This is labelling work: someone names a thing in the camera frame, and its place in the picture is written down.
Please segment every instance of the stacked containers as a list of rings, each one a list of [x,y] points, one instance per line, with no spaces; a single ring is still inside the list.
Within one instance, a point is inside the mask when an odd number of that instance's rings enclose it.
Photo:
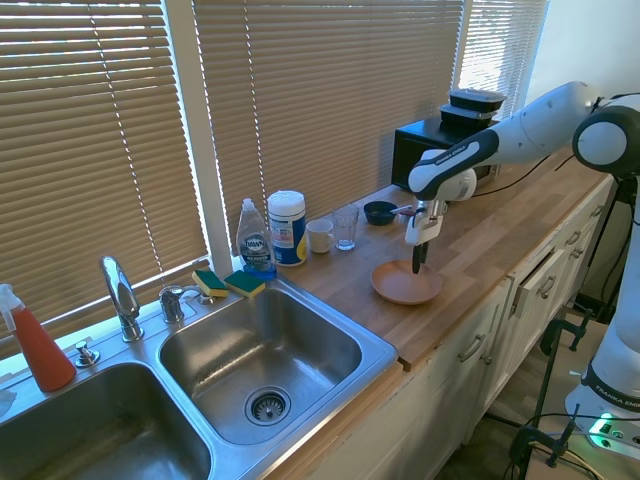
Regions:
[[[449,104],[440,107],[442,122],[475,130],[487,128],[507,96],[489,90],[454,88]]]

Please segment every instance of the kitchen sink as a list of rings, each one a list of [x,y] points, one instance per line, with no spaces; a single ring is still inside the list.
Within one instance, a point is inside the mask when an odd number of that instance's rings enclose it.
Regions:
[[[0,426],[3,479],[206,479],[209,449],[148,368],[121,364]]]
[[[268,289],[170,337],[160,361],[227,441],[272,438],[356,370],[360,345]]]
[[[0,479],[261,479],[397,360],[281,278],[180,309],[168,325],[144,306],[138,341],[90,342],[100,360],[58,392],[4,383]]]

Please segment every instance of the sink drain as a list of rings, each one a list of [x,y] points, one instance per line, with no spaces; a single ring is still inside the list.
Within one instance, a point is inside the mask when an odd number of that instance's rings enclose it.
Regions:
[[[269,426],[282,420],[290,407],[287,392],[278,387],[264,387],[249,396],[245,414],[256,425]]]

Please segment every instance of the bottle cap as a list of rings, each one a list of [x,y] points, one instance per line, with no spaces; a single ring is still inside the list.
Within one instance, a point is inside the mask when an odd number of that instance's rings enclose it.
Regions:
[[[22,302],[14,295],[11,285],[8,283],[0,284],[0,312],[7,324],[7,330],[10,332],[13,332],[16,329],[16,324],[13,321],[11,310],[18,308],[20,305],[22,305]]]
[[[305,209],[304,195],[295,190],[278,190],[267,199],[269,213],[289,217],[298,215]]]
[[[250,198],[245,198],[242,201],[242,211],[243,212],[250,212],[251,210],[255,210],[256,206],[253,204],[253,202],[251,201]]]

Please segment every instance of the green light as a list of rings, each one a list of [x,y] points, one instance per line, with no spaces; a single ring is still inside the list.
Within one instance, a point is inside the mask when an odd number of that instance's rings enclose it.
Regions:
[[[607,420],[613,418],[613,415],[610,413],[603,413],[600,415],[600,419],[596,420],[593,426],[589,429],[589,433],[597,433],[598,435],[590,435],[591,441],[596,445],[600,445],[603,441],[603,438],[599,435],[602,435],[602,428],[607,424]]]

